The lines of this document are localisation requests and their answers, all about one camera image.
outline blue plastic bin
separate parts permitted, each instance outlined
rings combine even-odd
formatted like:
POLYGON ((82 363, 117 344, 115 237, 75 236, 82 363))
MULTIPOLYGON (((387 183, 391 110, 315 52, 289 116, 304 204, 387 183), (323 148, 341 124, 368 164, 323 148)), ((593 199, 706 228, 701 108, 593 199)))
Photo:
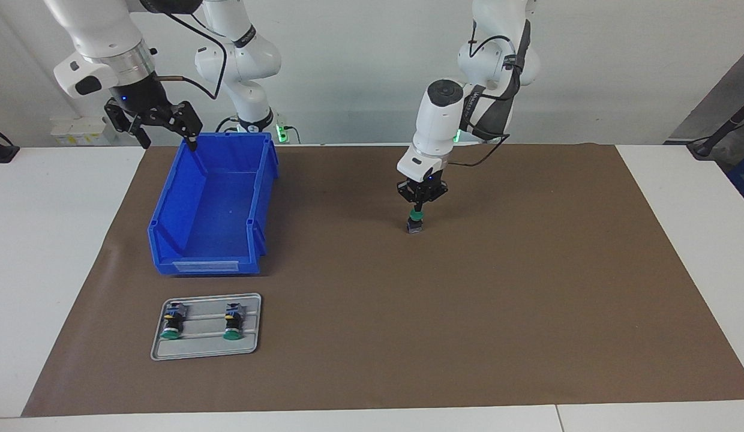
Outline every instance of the blue plastic bin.
POLYGON ((256 274, 278 159, 270 134, 183 142, 148 227, 161 274, 256 274))

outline black pole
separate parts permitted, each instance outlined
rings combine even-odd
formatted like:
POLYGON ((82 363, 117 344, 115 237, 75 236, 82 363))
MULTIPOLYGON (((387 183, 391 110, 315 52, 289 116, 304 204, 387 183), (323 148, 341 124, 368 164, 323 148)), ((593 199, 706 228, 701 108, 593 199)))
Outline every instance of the black pole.
POLYGON ((716 131, 713 135, 710 135, 710 138, 706 140, 706 142, 702 144, 694 144, 690 143, 687 145, 687 148, 692 152, 693 156, 695 156, 698 159, 707 158, 710 156, 710 151, 713 150, 715 145, 717 145, 719 142, 721 142, 722 139, 724 139, 725 136, 727 136, 730 132, 734 131, 737 126, 740 125, 744 121, 744 106, 738 110, 732 118, 729 119, 726 123, 721 126, 718 131, 716 131))

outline green button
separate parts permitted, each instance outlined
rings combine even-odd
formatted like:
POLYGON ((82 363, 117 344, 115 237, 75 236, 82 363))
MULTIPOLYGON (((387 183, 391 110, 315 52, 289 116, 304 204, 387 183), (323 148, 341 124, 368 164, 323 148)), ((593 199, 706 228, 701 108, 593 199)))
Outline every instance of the green button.
POLYGON ((164 330, 161 332, 161 338, 162 339, 178 339, 180 338, 180 333, 176 330, 164 330))
POLYGON ((226 339, 227 341, 238 341, 241 339, 241 335, 238 331, 226 331, 226 333, 223 334, 223 339, 226 339))
POLYGON ((412 219, 415 222, 422 221, 422 211, 410 211, 410 219, 412 219))

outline white table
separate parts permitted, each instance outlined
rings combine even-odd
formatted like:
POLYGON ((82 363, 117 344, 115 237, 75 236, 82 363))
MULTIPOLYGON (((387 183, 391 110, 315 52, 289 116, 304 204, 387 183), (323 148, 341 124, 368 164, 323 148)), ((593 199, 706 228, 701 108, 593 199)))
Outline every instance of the white table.
MULTIPOLYGON (((683 147, 619 151, 744 365, 744 200, 715 164, 695 161, 683 147)), ((0 418, 7 418, 0 419, 0 430, 237 424, 258 431, 744 432, 744 401, 13 419, 141 156, 139 148, 26 148, 0 166, 0 418), (45 325, 24 331, 23 317, 36 314, 45 325)))

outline white wall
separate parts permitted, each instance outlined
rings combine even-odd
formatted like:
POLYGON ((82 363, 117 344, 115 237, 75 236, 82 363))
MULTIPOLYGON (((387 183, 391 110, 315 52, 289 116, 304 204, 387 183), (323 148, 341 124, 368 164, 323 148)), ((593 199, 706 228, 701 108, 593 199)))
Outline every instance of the white wall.
MULTIPOLYGON (((281 73, 263 82, 271 104, 306 142, 407 142, 422 91, 460 76, 457 50, 470 36, 470 0, 246 3, 284 57, 281 73)), ((47 70, 73 51, 39 0, 0 0, 0 11, 47 70)), ((159 49, 161 74, 198 78, 201 38, 163 16, 134 21, 159 49)), ((540 0, 533 44, 544 69, 517 98, 516 142, 662 143, 744 53, 744 0, 540 0)), ((0 85, 9 81, 18 79, 0 76, 0 85)), ((173 101, 192 101, 208 127, 233 113, 227 99, 166 87, 173 101)), ((15 97, 32 103, 34 93, 15 97)), ((101 115, 107 97, 74 104, 101 115)))
POLYGON ((51 115, 71 117, 62 91, 0 16, 0 130, 17 145, 52 145, 51 115))

